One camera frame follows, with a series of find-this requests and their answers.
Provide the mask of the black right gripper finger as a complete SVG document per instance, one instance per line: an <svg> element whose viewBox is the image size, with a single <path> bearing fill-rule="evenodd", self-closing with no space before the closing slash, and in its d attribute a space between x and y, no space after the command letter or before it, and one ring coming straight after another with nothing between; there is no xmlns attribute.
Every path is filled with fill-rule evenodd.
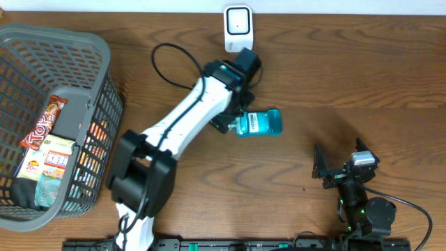
<svg viewBox="0 0 446 251"><path fill-rule="evenodd" d="M369 147L363 142L363 140L360 137L356 138L356 150L357 152L359 151L371 151L372 154L374 155L376 161L374 164L378 164L380 162L380 159L373 153L372 150L369 149Z"/></svg>
<svg viewBox="0 0 446 251"><path fill-rule="evenodd" d="M314 165L312 169L312 178L323 178L327 176L328 168L324 156L318 145L314 146Z"/></svg>

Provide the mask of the blue mouthwash bottle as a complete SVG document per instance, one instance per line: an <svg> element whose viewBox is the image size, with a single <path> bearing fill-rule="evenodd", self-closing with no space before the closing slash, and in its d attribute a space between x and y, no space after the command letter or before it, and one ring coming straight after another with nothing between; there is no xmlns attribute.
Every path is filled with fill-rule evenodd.
<svg viewBox="0 0 446 251"><path fill-rule="evenodd" d="M244 112L229 124L229 130L239 137L278 136L283 131L282 115L278 109L267 112Z"/></svg>

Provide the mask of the yellow snack bag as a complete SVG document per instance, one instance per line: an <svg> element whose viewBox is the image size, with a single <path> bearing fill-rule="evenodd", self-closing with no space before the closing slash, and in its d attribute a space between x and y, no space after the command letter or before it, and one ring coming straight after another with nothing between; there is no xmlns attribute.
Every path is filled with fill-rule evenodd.
<svg viewBox="0 0 446 251"><path fill-rule="evenodd" d="M37 151L33 149L24 151L16 177L32 181L38 181L41 175L62 179L74 143L72 140L55 135L46 136Z"/></svg>

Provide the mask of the red chocolate bar wrapper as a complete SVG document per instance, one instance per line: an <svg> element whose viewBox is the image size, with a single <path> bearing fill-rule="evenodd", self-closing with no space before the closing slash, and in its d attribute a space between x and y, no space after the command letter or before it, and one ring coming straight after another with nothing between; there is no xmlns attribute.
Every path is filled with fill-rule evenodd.
<svg viewBox="0 0 446 251"><path fill-rule="evenodd" d="M20 142L20 146L24 149L38 151L67 102L68 100L65 98L51 95L45 111L38 119L35 128Z"/></svg>

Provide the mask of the light green tissue pack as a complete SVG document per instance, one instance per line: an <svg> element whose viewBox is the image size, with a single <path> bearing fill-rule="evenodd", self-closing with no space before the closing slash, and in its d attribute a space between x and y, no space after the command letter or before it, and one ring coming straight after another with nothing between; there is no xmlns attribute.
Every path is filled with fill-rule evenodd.
<svg viewBox="0 0 446 251"><path fill-rule="evenodd" d="M51 207L56 201L61 179L41 174L38 178L34 203L36 206Z"/></svg>

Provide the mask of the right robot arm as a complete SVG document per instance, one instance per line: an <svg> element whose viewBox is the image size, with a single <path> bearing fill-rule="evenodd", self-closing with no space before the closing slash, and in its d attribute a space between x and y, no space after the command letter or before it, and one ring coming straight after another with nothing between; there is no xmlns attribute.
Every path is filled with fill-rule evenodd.
<svg viewBox="0 0 446 251"><path fill-rule="evenodd" d="M325 189L338 190L344 210L339 218L351 228L353 238L383 239L391 234L396 206L383 197L367 196L364 185L376 176L380 160L360 138L355 148L342 168L330 169L321 148L315 146L312 178L321 179Z"/></svg>

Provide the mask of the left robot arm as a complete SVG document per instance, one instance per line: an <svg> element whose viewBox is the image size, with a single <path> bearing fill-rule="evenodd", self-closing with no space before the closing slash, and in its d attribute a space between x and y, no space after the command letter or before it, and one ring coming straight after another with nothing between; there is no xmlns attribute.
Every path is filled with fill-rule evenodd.
<svg viewBox="0 0 446 251"><path fill-rule="evenodd" d="M142 133L127 130L119 139L106 179L119 216L117 250L148 250L155 216L169 200L176 167L187 145L206 124L227 132L251 103L248 89L261 69L258 59L216 60L166 117Z"/></svg>

